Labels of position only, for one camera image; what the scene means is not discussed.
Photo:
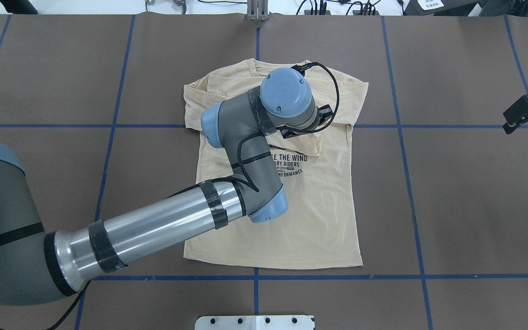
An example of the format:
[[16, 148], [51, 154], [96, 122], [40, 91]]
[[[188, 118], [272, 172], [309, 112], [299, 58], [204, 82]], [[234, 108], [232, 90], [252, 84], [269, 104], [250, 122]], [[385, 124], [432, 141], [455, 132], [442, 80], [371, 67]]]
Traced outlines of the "left robot arm grey silver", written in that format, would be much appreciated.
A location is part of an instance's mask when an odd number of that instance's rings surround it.
[[263, 223], [283, 215], [288, 200], [266, 138], [329, 127], [337, 109], [317, 107], [305, 78], [315, 66], [320, 63], [274, 69], [259, 86], [203, 111], [203, 134], [225, 150], [232, 175], [75, 232], [46, 233], [17, 155], [0, 143], [0, 305], [70, 297], [97, 276], [243, 216]]

